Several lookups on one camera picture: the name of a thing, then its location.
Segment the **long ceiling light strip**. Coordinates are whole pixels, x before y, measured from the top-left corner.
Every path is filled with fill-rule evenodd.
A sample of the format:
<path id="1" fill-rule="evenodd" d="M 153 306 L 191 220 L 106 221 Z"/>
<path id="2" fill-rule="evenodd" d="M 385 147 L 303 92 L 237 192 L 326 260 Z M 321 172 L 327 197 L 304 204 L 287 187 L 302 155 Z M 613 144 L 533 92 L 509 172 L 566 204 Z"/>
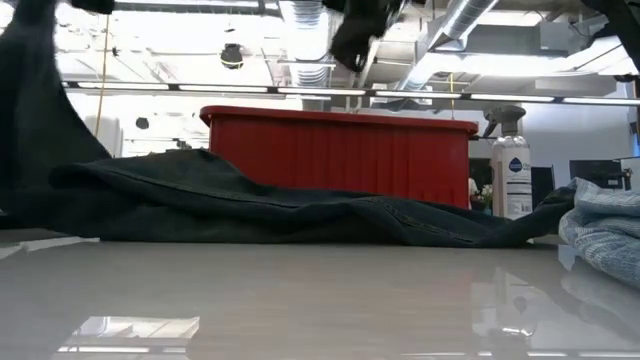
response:
<path id="1" fill-rule="evenodd" d="M 63 81 L 62 86 L 73 90 L 109 90 L 116 92 L 168 92 L 242 95 L 297 95 L 318 97 L 381 97 L 386 99 L 425 99 L 476 102 L 509 102 L 581 106 L 610 106 L 640 108 L 640 99 L 607 97 L 561 97 L 544 95 L 490 94 L 468 92 L 399 91 L 353 88 L 305 88 L 277 86 L 233 86 L 177 83 L 127 83 Z"/>

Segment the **silver ventilation duct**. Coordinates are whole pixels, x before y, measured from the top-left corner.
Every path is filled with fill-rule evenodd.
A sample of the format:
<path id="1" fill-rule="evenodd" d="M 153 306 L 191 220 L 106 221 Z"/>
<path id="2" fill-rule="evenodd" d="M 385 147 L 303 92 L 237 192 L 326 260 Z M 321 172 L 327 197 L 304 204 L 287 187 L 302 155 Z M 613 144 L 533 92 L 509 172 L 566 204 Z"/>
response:
<path id="1" fill-rule="evenodd" d="M 446 63 L 436 49 L 452 43 L 455 51 L 466 48 L 468 35 L 480 18 L 499 0 L 450 0 L 445 13 L 429 22 L 415 43 L 415 61 L 395 90 L 419 91 Z"/>

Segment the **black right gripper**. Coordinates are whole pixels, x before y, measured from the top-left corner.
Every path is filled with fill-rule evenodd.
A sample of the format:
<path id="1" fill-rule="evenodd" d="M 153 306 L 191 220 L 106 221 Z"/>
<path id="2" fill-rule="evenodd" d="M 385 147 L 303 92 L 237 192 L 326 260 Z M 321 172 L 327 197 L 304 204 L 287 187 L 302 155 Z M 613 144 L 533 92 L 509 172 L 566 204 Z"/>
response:
<path id="1" fill-rule="evenodd" d="M 348 70 L 361 73 L 371 39 L 383 36 L 383 24 L 393 24 L 400 17 L 406 0 L 322 0 L 322 4 L 347 16 L 332 38 L 330 54 Z"/>

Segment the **red plastic laundry bin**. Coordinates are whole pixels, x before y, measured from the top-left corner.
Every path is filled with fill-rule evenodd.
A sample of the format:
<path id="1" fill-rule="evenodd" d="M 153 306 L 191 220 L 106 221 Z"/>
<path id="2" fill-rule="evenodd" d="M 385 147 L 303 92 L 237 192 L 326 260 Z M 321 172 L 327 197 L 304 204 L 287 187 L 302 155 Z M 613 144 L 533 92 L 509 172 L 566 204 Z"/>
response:
<path id="1" fill-rule="evenodd" d="M 473 122 L 206 106 L 209 149 L 255 182 L 465 208 Z"/>

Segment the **white round column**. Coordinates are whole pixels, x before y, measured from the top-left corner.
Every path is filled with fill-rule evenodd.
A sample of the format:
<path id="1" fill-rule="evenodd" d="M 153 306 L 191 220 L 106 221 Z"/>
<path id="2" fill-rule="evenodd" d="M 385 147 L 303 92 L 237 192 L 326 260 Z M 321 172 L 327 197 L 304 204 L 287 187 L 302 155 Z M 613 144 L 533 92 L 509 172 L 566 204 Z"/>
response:
<path id="1" fill-rule="evenodd" d="M 112 157 L 122 156 L 124 131 L 118 118 L 89 115 L 84 118 L 84 123 Z"/>

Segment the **blue white-striped button shirt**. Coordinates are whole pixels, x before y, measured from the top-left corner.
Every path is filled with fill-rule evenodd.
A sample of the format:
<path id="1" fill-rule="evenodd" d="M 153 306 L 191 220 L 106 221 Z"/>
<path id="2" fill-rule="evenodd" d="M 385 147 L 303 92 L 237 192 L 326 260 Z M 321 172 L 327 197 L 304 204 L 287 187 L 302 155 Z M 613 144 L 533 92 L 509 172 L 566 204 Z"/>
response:
<path id="1" fill-rule="evenodd" d="M 559 236 L 595 269 L 640 288 L 640 191 L 609 191 L 581 178 Z"/>

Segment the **clear spray bottle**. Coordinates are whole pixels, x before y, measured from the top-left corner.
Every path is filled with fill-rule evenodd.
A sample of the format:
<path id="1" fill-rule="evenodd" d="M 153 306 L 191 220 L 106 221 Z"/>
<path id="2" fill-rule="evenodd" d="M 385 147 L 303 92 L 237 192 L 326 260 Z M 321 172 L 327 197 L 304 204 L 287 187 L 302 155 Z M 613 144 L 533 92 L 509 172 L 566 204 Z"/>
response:
<path id="1" fill-rule="evenodd" d="M 526 110 L 503 105 L 485 112 L 489 130 L 500 127 L 492 145 L 492 212 L 515 220 L 533 211 L 530 146 L 519 130 Z"/>

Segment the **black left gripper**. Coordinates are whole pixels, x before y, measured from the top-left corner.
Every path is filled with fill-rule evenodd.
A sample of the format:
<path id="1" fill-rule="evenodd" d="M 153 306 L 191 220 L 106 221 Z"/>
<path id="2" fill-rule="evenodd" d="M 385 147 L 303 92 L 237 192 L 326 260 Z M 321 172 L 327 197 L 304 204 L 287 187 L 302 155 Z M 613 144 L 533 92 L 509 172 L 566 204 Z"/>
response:
<path id="1" fill-rule="evenodd" d="M 75 8 L 92 13 L 111 14 L 115 8 L 115 0 L 69 0 Z"/>

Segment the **black computer monitor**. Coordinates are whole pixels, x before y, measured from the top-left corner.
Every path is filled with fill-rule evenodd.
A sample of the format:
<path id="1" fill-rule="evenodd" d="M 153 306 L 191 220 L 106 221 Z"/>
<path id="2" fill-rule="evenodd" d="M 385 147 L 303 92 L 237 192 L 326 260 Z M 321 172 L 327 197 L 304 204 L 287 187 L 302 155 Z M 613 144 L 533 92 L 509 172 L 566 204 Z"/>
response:
<path id="1" fill-rule="evenodd" d="M 532 204 L 538 207 L 542 201 L 555 190 L 553 167 L 532 167 Z"/>
<path id="2" fill-rule="evenodd" d="M 570 160 L 569 169 L 571 178 L 587 180 L 603 189 L 631 189 L 631 174 L 619 160 Z"/>

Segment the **dark navy garment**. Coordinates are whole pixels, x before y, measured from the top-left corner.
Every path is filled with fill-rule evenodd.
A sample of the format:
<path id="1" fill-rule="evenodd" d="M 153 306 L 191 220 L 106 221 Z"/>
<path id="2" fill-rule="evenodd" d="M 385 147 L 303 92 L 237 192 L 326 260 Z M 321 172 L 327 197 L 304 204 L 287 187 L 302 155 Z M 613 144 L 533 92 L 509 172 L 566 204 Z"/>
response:
<path id="1" fill-rule="evenodd" d="M 563 187 L 517 220 L 364 193 L 249 180 L 206 150 L 114 158 L 69 101 L 54 56 L 58 0 L 18 0 L 0 34 L 0 211 L 104 241 L 513 248 L 554 231 Z"/>

